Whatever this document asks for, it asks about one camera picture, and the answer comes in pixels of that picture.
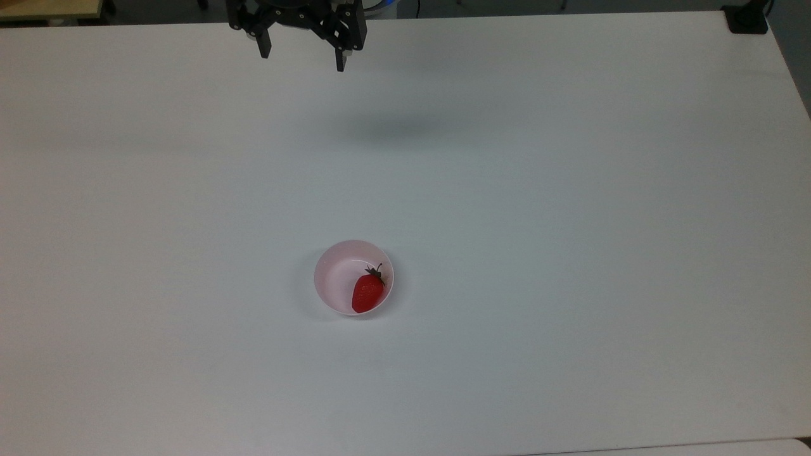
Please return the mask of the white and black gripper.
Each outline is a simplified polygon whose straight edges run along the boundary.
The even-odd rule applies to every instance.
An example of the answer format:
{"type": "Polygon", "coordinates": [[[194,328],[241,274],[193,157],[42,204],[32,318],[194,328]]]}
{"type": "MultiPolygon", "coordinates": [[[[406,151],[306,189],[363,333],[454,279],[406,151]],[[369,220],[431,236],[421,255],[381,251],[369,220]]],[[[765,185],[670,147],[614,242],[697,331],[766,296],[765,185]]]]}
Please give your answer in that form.
{"type": "Polygon", "coordinates": [[[333,46],[337,72],[345,71],[348,57],[363,49],[367,37],[361,1],[227,1],[226,13],[232,29],[255,39],[264,60],[272,49],[267,29],[273,24],[315,32],[333,46]]]}

